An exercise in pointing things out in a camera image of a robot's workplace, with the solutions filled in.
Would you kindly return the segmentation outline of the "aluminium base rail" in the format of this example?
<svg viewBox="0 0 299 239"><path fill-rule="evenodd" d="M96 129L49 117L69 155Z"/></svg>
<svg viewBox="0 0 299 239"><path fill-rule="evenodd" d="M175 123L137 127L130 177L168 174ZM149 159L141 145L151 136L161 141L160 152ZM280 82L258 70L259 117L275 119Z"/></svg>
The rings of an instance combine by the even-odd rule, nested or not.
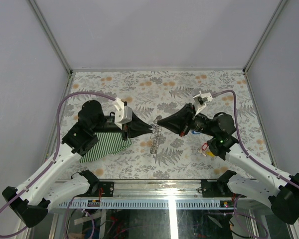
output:
<svg viewBox="0 0 299 239"><path fill-rule="evenodd" d="M233 210L231 196L203 197L200 180L112 180L103 196L76 197L57 209L186 209Z"/></svg>

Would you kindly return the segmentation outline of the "metal ring disc with keyrings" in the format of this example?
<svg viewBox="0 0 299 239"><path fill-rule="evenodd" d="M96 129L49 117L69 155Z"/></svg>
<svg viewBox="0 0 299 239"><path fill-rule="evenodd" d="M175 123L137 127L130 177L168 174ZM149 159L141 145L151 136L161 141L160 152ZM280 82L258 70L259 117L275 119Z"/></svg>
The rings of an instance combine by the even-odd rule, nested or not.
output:
<svg viewBox="0 0 299 239"><path fill-rule="evenodd" d="M161 126L158 125L158 121L161 119L162 119L162 116L159 115L153 120L153 123L151 124L152 125L152 134L150 137L150 139L152 140L152 144L150 147L151 154L157 154L157 152L158 152L159 141L160 141L161 131L162 131Z"/></svg>

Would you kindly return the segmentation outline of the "red key tag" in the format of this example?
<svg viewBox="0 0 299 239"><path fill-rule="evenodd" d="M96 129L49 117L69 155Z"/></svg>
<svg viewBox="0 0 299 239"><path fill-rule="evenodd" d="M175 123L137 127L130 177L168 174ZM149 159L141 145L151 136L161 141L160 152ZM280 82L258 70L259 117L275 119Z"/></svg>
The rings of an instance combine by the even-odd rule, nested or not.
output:
<svg viewBox="0 0 299 239"><path fill-rule="evenodd" d="M202 147L201 147L202 151L207 151L207 150L208 150L208 148L209 148L209 145L208 145L208 143L207 143L207 142L206 142L206 143L204 143L204 144L202 145Z"/></svg>

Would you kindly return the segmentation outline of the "green striped cloth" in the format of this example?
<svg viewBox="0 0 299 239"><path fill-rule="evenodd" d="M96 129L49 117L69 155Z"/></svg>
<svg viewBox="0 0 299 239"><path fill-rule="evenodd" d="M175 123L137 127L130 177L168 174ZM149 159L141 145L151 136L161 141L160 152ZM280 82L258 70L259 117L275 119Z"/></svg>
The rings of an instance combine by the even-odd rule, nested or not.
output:
<svg viewBox="0 0 299 239"><path fill-rule="evenodd" d="M121 133L97 133L99 140L80 160L80 163L93 162L107 155L118 154L132 145L131 140L123 139Z"/></svg>

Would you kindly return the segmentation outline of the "floral table mat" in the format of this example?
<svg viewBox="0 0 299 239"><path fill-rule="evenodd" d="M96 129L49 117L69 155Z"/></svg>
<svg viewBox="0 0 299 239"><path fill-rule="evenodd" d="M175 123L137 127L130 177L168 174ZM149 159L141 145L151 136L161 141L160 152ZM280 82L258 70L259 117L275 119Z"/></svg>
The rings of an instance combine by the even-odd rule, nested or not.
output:
<svg viewBox="0 0 299 239"><path fill-rule="evenodd" d="M124 71L75 72L66 93L74 93L62 112L61 134L77 121L82 105L91 99L85 92L99 92L104 114L113 111L107 96L126 101L134 113L148 124L161 115L174 114L193 102L192 92L220 93L203 111L208 117L218 112L237 115L244 146L255 155L270 161L262 129L242 71ZM101 179L214 179L226 170L241 175L244 171L202 151L208 136L189 133L180 137L162 128L157 154L150 153L151 134L132 139L132 145L116 155L80 163L67 168L61 178L90 170Z"/></svg>

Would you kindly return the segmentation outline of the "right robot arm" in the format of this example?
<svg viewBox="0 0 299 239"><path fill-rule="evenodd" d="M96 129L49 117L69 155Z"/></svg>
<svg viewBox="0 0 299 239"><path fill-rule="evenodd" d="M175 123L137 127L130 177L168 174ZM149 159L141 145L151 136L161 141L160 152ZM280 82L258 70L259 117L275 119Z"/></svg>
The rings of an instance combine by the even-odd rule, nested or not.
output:
<svg viewBox="0 0 299 239"><path fill-rule="evenodd" d="M158 125L183 137L191 130L211 136L207 145L211 153L234 164L253 177L226 173L217 184L218 193L240 194L269 207L284 223L292 225L299 218L299 173L291 175L245 150L233 136L236 132L231 115L217 113L213 118L197 114L193 104L186 104L177 113L159 120Z"/></svg>

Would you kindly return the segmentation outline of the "yellow key tag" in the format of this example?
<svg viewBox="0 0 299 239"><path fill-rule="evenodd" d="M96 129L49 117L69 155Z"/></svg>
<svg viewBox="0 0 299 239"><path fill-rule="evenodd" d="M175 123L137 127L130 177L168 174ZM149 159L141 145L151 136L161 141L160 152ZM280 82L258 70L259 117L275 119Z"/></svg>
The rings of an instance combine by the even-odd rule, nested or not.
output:
<svg viewBox="0 0 299 239"><path fill-rule="evenodd" d="M215 155L212 152L206 152L207 155L209 155L210 157L215 157Z"/></svg>

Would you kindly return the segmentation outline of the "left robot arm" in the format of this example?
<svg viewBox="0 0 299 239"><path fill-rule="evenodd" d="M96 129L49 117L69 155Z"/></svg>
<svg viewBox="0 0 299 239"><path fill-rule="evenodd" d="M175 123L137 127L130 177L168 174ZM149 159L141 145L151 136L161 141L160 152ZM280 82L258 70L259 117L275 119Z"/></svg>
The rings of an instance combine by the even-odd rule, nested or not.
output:
<svg viewBox="0 0 299 239"><path fill-rule="evenodd" d="M152 132L151 125L138 118L127 103L116 99L113 115L103 114L101 104L87 101L78 113L78 121L62 138L61 144L35 173L18 187L8 186L2 192L6 201L13 200L10 208L29 228L39 224L50 210L76 196L95 196L99 179L84 170L61 186L53 184L71 165L100 143L112 146L106 137L117 133L120 140L135 138Z"/></svg>

